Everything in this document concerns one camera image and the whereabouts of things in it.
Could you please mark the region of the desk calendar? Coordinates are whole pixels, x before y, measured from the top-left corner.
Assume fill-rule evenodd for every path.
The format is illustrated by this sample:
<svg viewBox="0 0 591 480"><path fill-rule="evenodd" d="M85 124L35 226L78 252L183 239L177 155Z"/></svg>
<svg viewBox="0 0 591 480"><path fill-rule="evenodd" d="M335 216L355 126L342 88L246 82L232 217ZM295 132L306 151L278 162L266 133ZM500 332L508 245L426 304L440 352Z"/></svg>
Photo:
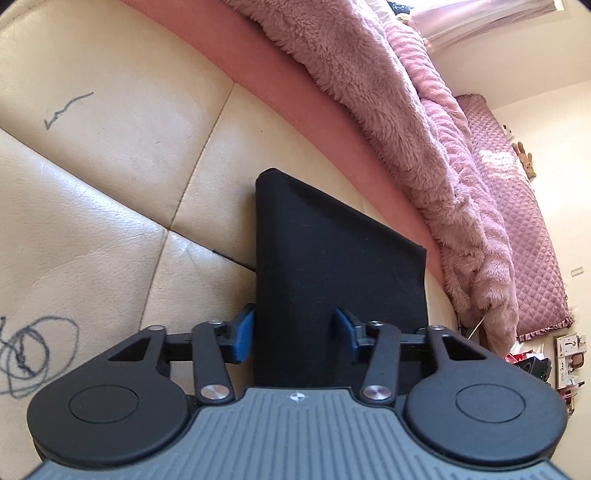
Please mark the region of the desk calendar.
<svg viewBox="0 0 591 480"><path fill-rule="evenodd" d="M573 376L576 367L573 366L573 357L581 354L581 340L576 333L571 333L555 338L555 370L557 390L571 387L577 383Z"/></svg>

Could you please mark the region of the cream leather mattress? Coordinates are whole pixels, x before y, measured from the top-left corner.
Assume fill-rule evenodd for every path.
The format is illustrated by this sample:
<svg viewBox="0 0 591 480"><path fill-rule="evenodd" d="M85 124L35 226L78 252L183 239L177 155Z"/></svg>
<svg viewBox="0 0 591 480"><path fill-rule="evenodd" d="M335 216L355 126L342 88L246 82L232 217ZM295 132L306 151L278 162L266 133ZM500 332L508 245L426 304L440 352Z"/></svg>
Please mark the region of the cream leather mattress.
<svg viewBox="0 0 591 480"><path fill-rule="evenodd" d="M388 225L280 114L131 2L1 14L5 479L38 464L26 410L41 386L149 325L186 332L252 302L264 170ZM428 268L425 286L430 320L455 327Z"/></svg>

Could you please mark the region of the pink bed sheet layer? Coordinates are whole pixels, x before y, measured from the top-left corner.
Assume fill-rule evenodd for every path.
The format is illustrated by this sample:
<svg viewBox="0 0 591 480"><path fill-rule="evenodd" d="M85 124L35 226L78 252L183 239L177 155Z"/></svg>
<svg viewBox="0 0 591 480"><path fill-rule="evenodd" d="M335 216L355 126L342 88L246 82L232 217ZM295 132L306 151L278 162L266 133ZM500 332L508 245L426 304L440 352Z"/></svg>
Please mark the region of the pink bed sheet layer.
<svg viewBox="0 0 591 480"><path fill-rule="evenodd" d="M394 182L359 125L259 24L218 0L130 5L204 54L296 128L394 230L426 249L428 270L438 282L444 280L439 247L422 215Z"/></svg>

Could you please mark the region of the teddy bear on headboard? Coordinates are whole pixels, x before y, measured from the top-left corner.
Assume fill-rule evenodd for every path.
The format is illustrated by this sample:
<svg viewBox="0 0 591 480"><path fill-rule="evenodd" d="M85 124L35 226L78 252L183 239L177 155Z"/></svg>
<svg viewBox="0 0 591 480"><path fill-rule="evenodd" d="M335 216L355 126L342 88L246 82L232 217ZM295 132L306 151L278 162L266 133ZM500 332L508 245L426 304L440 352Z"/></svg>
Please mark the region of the teddy bear on headboard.
<svg viewBox="0 0 591 480"><path fill-rule="evenodd" d="M533 168L532 154L525 150L522 142L513 143L512 148L520 160L528 180L531 181L535 179L537 174Z"/></svg>

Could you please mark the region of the ribbed pink blanket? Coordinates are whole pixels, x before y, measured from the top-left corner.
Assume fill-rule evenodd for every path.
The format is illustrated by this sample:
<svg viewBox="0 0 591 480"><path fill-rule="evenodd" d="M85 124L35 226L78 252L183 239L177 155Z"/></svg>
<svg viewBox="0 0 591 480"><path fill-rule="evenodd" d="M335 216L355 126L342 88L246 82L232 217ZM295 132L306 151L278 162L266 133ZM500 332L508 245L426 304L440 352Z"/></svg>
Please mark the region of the ribbed pink blanket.
<svg viewBox="0 0 591 480"><path fill-rule="evenodd" d="M373 7L396 56L406 69L440 142L452 153L472 153L465 113L434 66L423 37L385 3Z"/></svg>

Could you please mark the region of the quilted pink headboard cover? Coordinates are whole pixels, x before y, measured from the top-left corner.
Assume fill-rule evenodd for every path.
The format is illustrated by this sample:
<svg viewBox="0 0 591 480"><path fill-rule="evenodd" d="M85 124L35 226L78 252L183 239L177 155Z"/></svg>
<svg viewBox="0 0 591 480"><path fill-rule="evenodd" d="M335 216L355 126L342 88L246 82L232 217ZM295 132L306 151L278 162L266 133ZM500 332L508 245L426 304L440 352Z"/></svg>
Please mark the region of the quilted pink headboard cover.
<svg viewBox="0 0 591 480"><path fill-rule="evenodd" d="M457 101L472 134L476 166L505 222L515 269L521 342L573 323L556 253L534 190L504 129L478 94Z"/></svg>

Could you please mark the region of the pink curtain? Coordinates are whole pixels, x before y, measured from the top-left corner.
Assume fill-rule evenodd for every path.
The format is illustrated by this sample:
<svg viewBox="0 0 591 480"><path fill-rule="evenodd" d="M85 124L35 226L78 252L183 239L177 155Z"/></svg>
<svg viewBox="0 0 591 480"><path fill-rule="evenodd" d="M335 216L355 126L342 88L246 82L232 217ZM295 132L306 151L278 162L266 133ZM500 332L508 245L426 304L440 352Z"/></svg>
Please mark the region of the pink curtain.
<svg viewBox="0 0 591 480"><path fill-rule="evenodd" d="M411 19L434 49L564 9L553 0L419 1Z"/></svg>

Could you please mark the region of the black pants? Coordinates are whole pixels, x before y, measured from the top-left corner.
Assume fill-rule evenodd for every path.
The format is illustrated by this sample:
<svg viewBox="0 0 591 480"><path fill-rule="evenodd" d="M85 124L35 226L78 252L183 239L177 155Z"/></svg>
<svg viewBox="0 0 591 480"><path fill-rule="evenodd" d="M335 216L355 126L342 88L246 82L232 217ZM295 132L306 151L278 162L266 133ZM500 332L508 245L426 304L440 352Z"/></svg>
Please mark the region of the black pants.
<svg viewBox="0 0 591 480"><path fill-rule="evenodd" d="M426 251L276 169L256 179L253 379L260 387L359 389L335 309L415 333L428 325Z"/></svg>

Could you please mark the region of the fluffy mauve blanket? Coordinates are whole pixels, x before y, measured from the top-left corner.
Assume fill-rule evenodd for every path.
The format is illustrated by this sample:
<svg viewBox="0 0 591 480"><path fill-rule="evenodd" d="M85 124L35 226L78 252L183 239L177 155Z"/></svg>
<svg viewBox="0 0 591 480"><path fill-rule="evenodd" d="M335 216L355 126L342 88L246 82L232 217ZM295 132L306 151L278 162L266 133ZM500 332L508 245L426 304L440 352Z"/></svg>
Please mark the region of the fluffy mauve blanket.
<svg viewBox="0 0 591 480"><path fill-rule="evenodd" d="M445 289L467 326L507 354L517 337L514 265L504 220L471 154L438 139L417 91L365 1L236 1L307 68L367 135L439 245Z"/></svg>

